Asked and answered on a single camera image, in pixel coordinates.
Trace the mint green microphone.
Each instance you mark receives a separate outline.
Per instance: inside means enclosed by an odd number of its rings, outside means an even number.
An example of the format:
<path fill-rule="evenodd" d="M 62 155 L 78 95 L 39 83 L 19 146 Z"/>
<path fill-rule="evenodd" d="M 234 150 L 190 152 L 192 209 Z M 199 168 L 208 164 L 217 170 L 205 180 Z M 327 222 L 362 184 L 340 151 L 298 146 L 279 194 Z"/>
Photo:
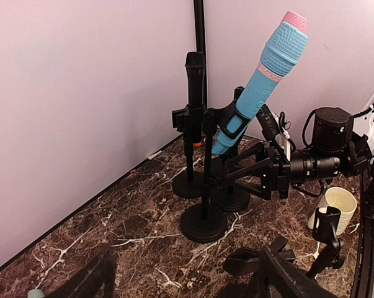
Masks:
<path fill-rule="evenodd" d="M 27 293 L 27 298 L 44 298 L 45 295 L 40 289 L 32 289 Z"/>

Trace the black stand of green microphone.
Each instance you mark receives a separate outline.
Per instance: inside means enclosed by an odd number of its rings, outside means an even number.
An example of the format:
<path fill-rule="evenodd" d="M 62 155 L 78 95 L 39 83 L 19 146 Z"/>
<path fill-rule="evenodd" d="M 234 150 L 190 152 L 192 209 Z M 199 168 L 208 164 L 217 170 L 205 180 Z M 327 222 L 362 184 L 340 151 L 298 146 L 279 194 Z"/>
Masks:
<path fill-rule="evenodd" d="M 306 273 L 308 279 L 314 279 L 325 268 L 339 269 L 343 266 L 345 256 L 341 253 L 344 241 L 336 235 L 338 218 L 330 214 L 330 210 L 324 214 L 316 209 L 313 238 L 326 246 L 321 250 L 316 260 Z"/>

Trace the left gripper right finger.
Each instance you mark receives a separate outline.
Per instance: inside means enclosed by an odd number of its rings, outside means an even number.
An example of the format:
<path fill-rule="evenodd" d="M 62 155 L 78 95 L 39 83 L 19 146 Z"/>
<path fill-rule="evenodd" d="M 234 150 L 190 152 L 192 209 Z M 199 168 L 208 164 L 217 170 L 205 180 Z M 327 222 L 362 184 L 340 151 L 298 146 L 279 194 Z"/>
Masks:
<path fill-rule="evenodd" d="M 257 296 L 271 297 L 270 286 L 273 286 L 282 297 L 336 297 L 308 279 L 277 252 L 263 247 L 257 270 Z"/>

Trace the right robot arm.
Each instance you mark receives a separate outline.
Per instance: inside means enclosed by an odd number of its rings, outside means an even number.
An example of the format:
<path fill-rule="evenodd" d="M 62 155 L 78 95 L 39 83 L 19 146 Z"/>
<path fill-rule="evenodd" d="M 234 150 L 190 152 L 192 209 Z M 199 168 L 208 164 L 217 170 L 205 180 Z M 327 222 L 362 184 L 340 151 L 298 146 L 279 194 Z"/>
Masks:
<path fill-rule="evenodd" d="M 234 170 L 218 179 L 265 200 L 277 191 L 282 199 L 292 187 L 301 191 L 307 181 L 319 181 L 322 186 L 338 174 L 357 176 L 369 165 L 374 155 L 374 92 L 363 111 L 352 115 L 340 107 L 320 107 L 313 110 L 311 142 L 303 149 L 287 149 L 290 143 L 285 129 L 275 120 L 275 114 L 263 106 L 257 118 L 262 133 L 269 142 L 260 142 L 227 161 L 227 166 L 254 155 L 256 162 Z"/>

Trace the black stand of blue microphone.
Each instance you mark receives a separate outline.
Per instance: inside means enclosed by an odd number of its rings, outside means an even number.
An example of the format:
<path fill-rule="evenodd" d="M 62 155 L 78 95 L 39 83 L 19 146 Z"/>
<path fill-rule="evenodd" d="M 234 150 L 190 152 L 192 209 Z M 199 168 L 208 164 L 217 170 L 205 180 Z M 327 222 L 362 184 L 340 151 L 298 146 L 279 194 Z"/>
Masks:
<path fill-rule="evenodd" d="M 202 133 L 206 136 L 205 156 L 203 161 L 203 179 L 201 188 L 201 203 L 195 204 L 184 211 L 180 218 L 182 234 L 197 243 L 210 243 L 225 235 L 228 228 L 226 212 L 211 203 L 211 191 L 216 189 L 217 181 L 211 176 L 211 150 L 213 137 L 218 127 L 238 115 L 235 103 L 243 91 L 243 87 L 234 90 L 234 100 L 221 109 L 209 108 L 203 112 Z"/>

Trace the blue microphone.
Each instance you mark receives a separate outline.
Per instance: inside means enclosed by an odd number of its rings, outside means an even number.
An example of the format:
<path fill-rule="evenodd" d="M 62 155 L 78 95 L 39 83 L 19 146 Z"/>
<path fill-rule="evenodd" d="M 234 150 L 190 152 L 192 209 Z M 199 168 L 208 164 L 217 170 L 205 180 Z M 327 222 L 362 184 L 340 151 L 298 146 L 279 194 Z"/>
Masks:
<path fill-rule="evenodd" d="M 256 70 L 235 103 L 239 115 L 234 115 L 225 128 L 235 133 L 229 137 L 220 131 L 211 152 L 222 155 L 245 132 L 259 109 L 268 100 L 278 83 L 298 63 L 308 42 L 305 23 L 283 20 L 262 50 Z"/>

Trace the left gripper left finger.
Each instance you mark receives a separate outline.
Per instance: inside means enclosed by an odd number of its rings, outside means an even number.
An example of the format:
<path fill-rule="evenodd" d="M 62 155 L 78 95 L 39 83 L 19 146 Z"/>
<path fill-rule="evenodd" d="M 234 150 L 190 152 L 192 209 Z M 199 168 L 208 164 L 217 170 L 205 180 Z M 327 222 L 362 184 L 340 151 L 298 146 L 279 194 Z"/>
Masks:
<path fill-rule="evenodd" d="M 102 297 L 114 297 L 116 262 L 107 250 L 96 255 L 71 279 L 45 297 L 95 297 L 102 285 Z"/>

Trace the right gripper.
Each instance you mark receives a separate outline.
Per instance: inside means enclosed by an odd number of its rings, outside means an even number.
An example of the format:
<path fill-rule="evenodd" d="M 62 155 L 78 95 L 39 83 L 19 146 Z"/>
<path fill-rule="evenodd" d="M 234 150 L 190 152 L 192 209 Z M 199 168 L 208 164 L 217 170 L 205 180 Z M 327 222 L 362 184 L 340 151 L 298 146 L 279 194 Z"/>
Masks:
<path fill-rule="evenodd" d="M 260 154 L 256 164 L 227 174 L 223 178 L 223 182 L 261 199 L 271 199 L 274 191 L 278 192 L 281 199 L 286 199 L 290 185 L 290 163 L 286 160 L 282 150 L 273 146 L 265 148 L 265 142 L 261 141 L 239 155 L 228 159 L 226 164 L 236 164 L 259 153 L 263 154 Z M 260 184 L 240 181 L 246 176 L 260 178 Z"/>

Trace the black stand of beige microphone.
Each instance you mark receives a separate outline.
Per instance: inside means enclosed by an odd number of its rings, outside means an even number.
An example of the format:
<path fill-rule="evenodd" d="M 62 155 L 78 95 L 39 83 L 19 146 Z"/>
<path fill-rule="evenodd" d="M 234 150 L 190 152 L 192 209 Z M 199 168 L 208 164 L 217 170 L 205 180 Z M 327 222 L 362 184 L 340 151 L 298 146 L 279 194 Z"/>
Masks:
<path fill-rule="evenodd" d="M 278 236 L 270 245 L 283 259 L 293 263 L 296 256 L 293 250 L 285 250 L 288 240 Z M 259 267 L 260 251 L 242 247 L 231 253 L 223 263 L 223 269 L 234 277 L 240 277 L 253 273 Z"/>

